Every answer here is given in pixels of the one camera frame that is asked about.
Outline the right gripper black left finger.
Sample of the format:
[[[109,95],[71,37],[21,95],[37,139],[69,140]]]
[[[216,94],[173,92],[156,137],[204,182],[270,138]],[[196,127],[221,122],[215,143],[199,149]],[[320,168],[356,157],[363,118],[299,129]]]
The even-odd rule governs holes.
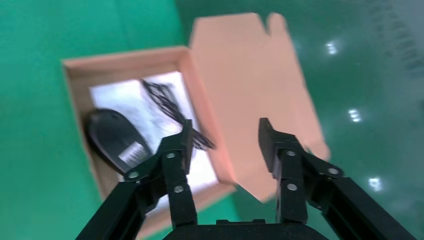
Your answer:
[[[164,137],[155,155],[132,168],[77,236],[78,240],[134,240],[159,199],[168,196],[173,228],[198,223],[187,175],[193,152],[192,121]]]

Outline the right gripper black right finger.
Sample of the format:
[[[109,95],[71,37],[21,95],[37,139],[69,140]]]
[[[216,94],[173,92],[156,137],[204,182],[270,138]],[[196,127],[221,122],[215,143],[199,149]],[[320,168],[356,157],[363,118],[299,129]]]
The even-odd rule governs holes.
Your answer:
[[[277,181],[276,220],[306,228],[307,207],[322,216],[341,240],[411,240],[413,235],[341,168],[308,153],[295,135],[259,119],[258,143]]]

